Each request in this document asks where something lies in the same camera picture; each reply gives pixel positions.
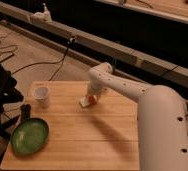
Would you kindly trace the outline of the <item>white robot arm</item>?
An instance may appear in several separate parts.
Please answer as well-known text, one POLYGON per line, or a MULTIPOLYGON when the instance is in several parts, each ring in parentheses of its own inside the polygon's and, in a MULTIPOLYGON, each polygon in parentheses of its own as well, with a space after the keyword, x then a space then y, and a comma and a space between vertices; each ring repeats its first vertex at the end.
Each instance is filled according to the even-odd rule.
POLYGON ((80 104, 97 103, 105 87, 135 101, 140 171, 188 171, 185 100, 170 87, 124 79, 112 72, 107 62, 92 67, 80 104))

